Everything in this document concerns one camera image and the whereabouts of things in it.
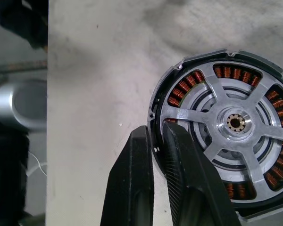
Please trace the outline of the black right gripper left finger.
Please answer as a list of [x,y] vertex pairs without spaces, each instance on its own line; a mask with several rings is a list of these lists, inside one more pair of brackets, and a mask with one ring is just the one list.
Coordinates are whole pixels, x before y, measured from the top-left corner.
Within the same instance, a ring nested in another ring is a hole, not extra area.
[[146,126],[134,129],[110,170],[100,224],[151,226],[154,176],[150,135]]

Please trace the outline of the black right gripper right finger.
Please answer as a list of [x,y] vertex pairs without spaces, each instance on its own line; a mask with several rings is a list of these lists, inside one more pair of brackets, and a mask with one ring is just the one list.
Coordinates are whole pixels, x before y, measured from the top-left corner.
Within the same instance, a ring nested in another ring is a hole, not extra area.
[[213,164],[180,125],[163,125],[165,171],[174,226],[241,223]]

